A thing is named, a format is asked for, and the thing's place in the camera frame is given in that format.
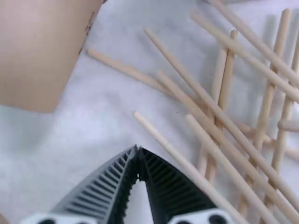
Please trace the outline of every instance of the wooden stick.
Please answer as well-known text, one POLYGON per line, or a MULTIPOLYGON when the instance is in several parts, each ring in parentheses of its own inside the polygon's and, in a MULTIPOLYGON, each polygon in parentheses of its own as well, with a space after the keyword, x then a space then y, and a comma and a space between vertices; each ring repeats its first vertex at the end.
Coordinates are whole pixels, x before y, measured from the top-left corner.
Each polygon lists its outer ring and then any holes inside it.
POLYGON ((268 58, 282 74, 299 88, 299 78, 297 74, 278 57, 263 41, 253 32, 253 30, 234 12, 229 10, 220 0, 209 0, 231 24, 236 27, 241 34, 258 49, 266 58, 268 58))
MULTIPOLYGON (((291 18, 291 11, 289 9, 284 10, 281 14, 277 37, 274 45, 274 52, 277 54, 279 58, 282 57, 282 54, 284 52, 285 40, 288 33, 290 18, 291 18)), ((270 69, 273 72, 278 73, 277 68, 272 63, 270 65, 270 69)), ((259 152, 263 148, 263 139, 268 126, 268 120, 269 120, 270 110, 271 110, 273 96, 274 96, 274 89, 275 86, 271 82, 267 81, 265 94, 263 96, 262 106, 257 120, 257 127, 252 142, 253 146, 256 147, 259 152)), ((251 158, 249 158, 249 161, 254 167, 256 167, 256 163, 251 158)), ((253 181, 249 176, 246 175, 245 180, 250 187, 253 186, 253 181)), ((245 197, 241 195, 238 211, 240 212, 241 215, 246 216, 247 209, 248 209, 248 203, 246 202, 245 197)))
MULTIPOLYGON (((103 62, 104 64, 120 71, 120 72, 123 72, 125 73, 126 75, 128 76, 131 76, 149 86, 152 86, 154 88, 156 88, 157 90, 160 90, 161 92, 164 92, 166 93, 167 95, 173 97, 176 99, 176 97, 167 89, 165 88, 164 86, 162 86, 156 79, 154 78, 151 78, 150 76, 138 71, 137 69, 131 67, 131 66, 128 66, 128 65, 124 65, 123 63, 119 62, 119 61, 116 61, 114 59, 111 59, 110 57, 102 54, 102 53, 99 53, 99 52, 96 52, 95 50, 93 49, 89 49, 88 51, 88 54, 97 59, 98 61, 100 62, 103 62)), ((206 111, 206 105, 205 103, 203 103, 202 101, 200 101, 199 99, 195 99, 194 97, 191 97, 195 102, 196 104, 200 107, 200 109, 202 111, 206 111)), ((252 134, 254 134, 255 132, 255 128, 252 128, 238 120, 233 120, 233 122, 238 126, 238 128, 243 132, 243 134, 245 134, 248 138, 250 138, 250 136, 252 134)), ((273 139, 273 138, 270 138, 269 136, 265 135, 264 136, 264 143, 267 144, 267 145, 270 145, 271 148, 273 148, 273 144, 276 143, 276 139, 273 139)), ((299 161, 299 152, 297 153, 296 150, 292 149, 291 147, 287 147, 286 148, 286 151, 285 151, 285 154, 287 156, 289 156, 290 158, 292 159, 296 159, 299 161)))
MULTIPOLYGON (((88 49, 86 52, 89 56, 104 63, 105 65, 108 65, 109 67, 111 67, 113 69, 123 72, 126 75, 131 76, 131 77, 137 79, 138 81, 145 83, 151 87, 154 87, 155 89, 160 90, 161 92, 167 94, 168 96, 175 98, 173 96, 173 94, 167 88, 162 86, 155 78, 152 78, 149 75, 142 73, 141 71, 137 70, 136 68, 126 65, 126 64, 123 64, 120 61, 114 60, 114 59, 108 57, 107 55, 97 52, 94 49, 88 49)), ((194 99, 194 101, 199 105, 200 108, 202 108, 204 111, 207 110, 206 105, 201 100, 196 99, 193 96, 190 96, 190 97, 194 99)))
MULTIPOLYGON (((297 36, 297 43, 295 48, 295 53, 293 57, 292 62, 292 69, 298 74, 299 73, 299 34, 297 36)), ((281 114, 282 120, 289 120, 292 117, 293 112, 293 105, 294 102, 289 98, 285 97, 284 107, 281 114)), ((283 162, 284 154, 285 154, 285 146, 286 146, 286 137, 287 137, 287 131, 283 129, 279 129, 277 134, 277 142, 273 153, 272 158, 272 166, 273 168, 279 172, 280 167, 283 162)), ((269 183, 275 187, 275 184, 272 181, 269 181, 269 183)), ((265 205, 269 208, 271 212, 273 212, 273 203, 268 197, 265 197, 265 205)))
MULTIPOLYGON (((215 160, 217 160, 218 164, 222 165, 223 169, 227 172, 227 174, 229 175, 231 180, 233 180, 235 185, 238 186, 238 188, 241 190, 241 192, 247 191, 247 197, 248 197, 248 192, 250 192, 251 187, 246 183, 246 181, 242 178, 242 176, 238 173, 238 171, 234 168, 234 166, 229 162, 229 160, 221 152, 219 147, 213 142, 213 140, 209 137, 209 135, 205 132, 205 130, 200 126, 200 124, 196 121, 196 119, 191 114, 188 114, 186 116, 186 120, 187 120, 189 126, 196 133, 196 136, 200 140, 200 142, 202 144, 206 145, 206 147, 209 149, 210 154, 213 155, 215 160)), ((254 172, 254 173, 259 178, 262 178, 256 172, 254 172)), ((282 199, 279 199, 278 194, 275 192, 274 189, 271 189, 271 191, 275 195, 277 195, 278 201, 282 200, 282 199)), ((296 214, 296 212, 294 210, 292 210, 292 213, 294 214, 293 220, 295 222, 298 222, 299 215, 296 214)))
POLYGON ((158 47, 160 52, 165 56, 173 68, 181 75, 181 77, 188 83, 188 85, 195 91, 195 93, 203 100, 203 102, 209 107, 216 118, 218 118, 225 128, 230 132, 230 134, 237 140, 237 142, 247 151, 249 156, 251 156, 263 172, 272 179, 277 188, 286 197, 286 199, 291 203, 291 205, 299 211, 299 199, 298 196, 293 192, 293 190, 284 182, 284 180, 277 175, 277 172, 273 167, 268 166, 266 159, 264 159, 256 150, 256 148, 251 144, 245 135, 238 129, 238 127, 232 122, 228 115, 226 115, 223 110, 218 106, 216 102, 209 96, 209 94, 202 88, 202 86, 197 83, 189 72, 183 67, 181 63, 158 41, 158 39, 151 33, 149 33, 151 40, 158 47))
POLYGON ((213 24, 206 21, 204 18, 196 13, 191 13, 190 17, 197 22, 203 29, 208 31, 211 35, 227 48, 234 51, 239 57, 243 58, 249 64, 258 69, 262 75, 264 75, 270 82, 280 88, 295 102, 299 103, 299 91, 289 85, 285 80, 279 77, 275 72, 270 70, 266 65, 261 63, 257 58, 252 56, 241 44, 233 41, 225 33, 220 31, 213 24))
POLYGON ((238 149, 224 136, 224 133, 219 130, 215 124, 208 119, 208 117, 199 109, 199 107, 164 73, 159 72, 160 80, 172 91, 174 95, 189 109, 189 111, 196 116, 198 122, 207 130, 217 142, 219 142, 223 149, 226 150, 232 159, 238 163, 239 166, 250 174, 251 178, 263 189, 277 207, 284 213, 289 220, 294 223, 299 222, 299 215, 297 212, 274 190, 271 185, 259 174, 259 172, 252 166, 252 164, 244 158, 238 149))
POLYGON ((197 123, 196 119, 188 114, 186 117, 188 124, 192 127, 193 131, 196 133, 196 136, 200 142, 209 149, 209 153, 213 158, 222 165, 226 173, 229 175, 231 180, 237 186, 237 188, 244 193, 248 200, 251 200, 251 203, 256 207, 256 209, 261 213, 265 220, 268 220, 270 224, 276 223, 276 220, 273 216, 269 216, 269 211, 265 206, 261 206, 261 201, 259 197, 254 193, 250 186, 247 185, 242 176, 234 168, 234 166, 229 162, 225 155, 220 151, 219 147, 214 143, 210 136, 205 132, 205 130, 197 123))
POLYGON ((292 120, 282 119, 278 123, 278 128, 282 131, 299 132, 299 123, 292 120))
MULTIPOLYGON (((218 58, 215 66, 216 70, 214 73, 214 80, 212 85, 212 96, 215 102, 218 102, 220 97, 227 52, 228 52, 227 49, 224 49, 222 46, 219 46, 218 58)), ((210 110, 208 110, 207 115, 211 121, 215 122, 215 116, 210 110)), ((198 161, 198 171, 202 175, 205 175, 207 166, 210 167, 212 163, 215 163, 214 159, 211 156, 209 156, 206 149, 203 146, 201 146, 200 153, 199 153, 199 161, 198 161)), ((211 174, 210 176, 206 176, 206 179, 208 179, 212 183, 214 177, 212 177, 212 173, 210 174, 211 174)))
POLYGON ((143 117, 139 112, 134 112, 134 117, 140 124, 156 139, 156 141, 183 167, 186 174, 194 182, 194 184, 202 190, 212 202, 219 208, 227 211, 231 217, 240 224, 248 224, 248 222, 235 210, 235 208, 222 197, 217 190, 207 181, 196 168, 181 155, 178 150, 162 136, 162 134, 143 117))
MULTIPOLYGON (((256 131, 255 128, 252 128, 252 127, 250 127, 242 122, 239 122, 237 120, 233 120, 233 122, 248 139, 252 138, 252 135, 256 131)), ((270 138, 266 134, 264 135, 263 142, 265 145, 269 146, 269 148, 271 148, 271 149, 275 148, 276 139, 270 138)), ((291 148, 290 146, 286 146, 285 155, 287 155, 288 157, 290 157, 293 160, 299 161, 299 150, 295 150, 295 149, 291 148)))
MULTIPOLYGON (((235 40, 238 36, 238 31, 233 30, 230 33, 230 37, 235 40)), ((227 108, 227 104, 228 104, 228 93, 229 93, 229 89, 230 89, 230 83, 231 83, 231 79, 232 79, 232 75, 234 72, 234 60, 235 60, 235 54, 233 51, 231 51, 230 49, 228 50, 228 56, 226 59, 226 63, 225 63, 225 69, 224 69, 224 74, 223 74, 223 81, 222 81, 222 86, 221 86, 221 91, 220 91, 220 96, 219 96, 219 102, 218 105, 221 109, 223 109, 224 111, 227 108)), ((215 124, 216 126, 222 130, 222 123, 216 119, 215 120, 215 124)), ((207 167, 206 167, 206 178, 212 182, 215 178, 216 175, 216 162, 213 158, 210 158, 208 160, 207 163, 207 167)))

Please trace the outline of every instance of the cardboard box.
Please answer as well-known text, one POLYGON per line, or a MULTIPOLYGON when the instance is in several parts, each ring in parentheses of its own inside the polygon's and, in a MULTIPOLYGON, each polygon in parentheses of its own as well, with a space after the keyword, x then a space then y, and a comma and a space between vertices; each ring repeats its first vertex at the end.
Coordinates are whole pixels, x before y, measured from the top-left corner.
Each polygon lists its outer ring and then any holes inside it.
POLYGON ((102 1, 1 1, 0 104, 56 108, 102 1))

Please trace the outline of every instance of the white cloth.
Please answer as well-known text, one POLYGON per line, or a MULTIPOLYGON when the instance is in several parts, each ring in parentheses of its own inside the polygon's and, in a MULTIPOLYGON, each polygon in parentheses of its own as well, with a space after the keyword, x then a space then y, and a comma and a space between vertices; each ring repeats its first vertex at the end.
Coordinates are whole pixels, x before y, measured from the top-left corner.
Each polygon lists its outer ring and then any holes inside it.
MULTIPOLYGON (((230 6, 271 48, 286 7, 294 9, 284 56, 289 63, 298 30, 297 0, 230 6)), ((143 33, 142 28, 149 27, 210 93, 218 45, 189 18, 193 9, 226 33, 233 28, 200 0, 109 0, 94 22, 85 49, 95 48, 152 76, 162 69, 192 93, 143 33)), ((238 39, 266 62, 241 35, 238 39)), ((237 57, 228 113, 255 126, 264 89, 262 75, 237 57)), ((283 99, 277 91, 270 119, 273 137, 283 99)), ((197 163, 200 144, 184 122, 187 110, 179 102, 95 61, 84 51, 53 114, 0 106, 0 211, 13 224, 32 213, 49 211, 94 169, 134 144, 177 166, 132 118, 134 110, 152 121, 193 164, 197 163)), ((293 118, 299 120, 298 116, 296 106, 293 118)), ((297 148, 298 141, 297 134, 292 134, 289 143, 297 148)), ((285 159, 282 177, 299 194, 298 169, 298 163, 285 159)), ((239 191, 221 169, 215 187, 237 205, 239 191)), ((133 188, 126 223, 153 223, 145 192, 143 185, 133 188)), ((251 222, 256 223, 257 211, 251 214, 251 222)))

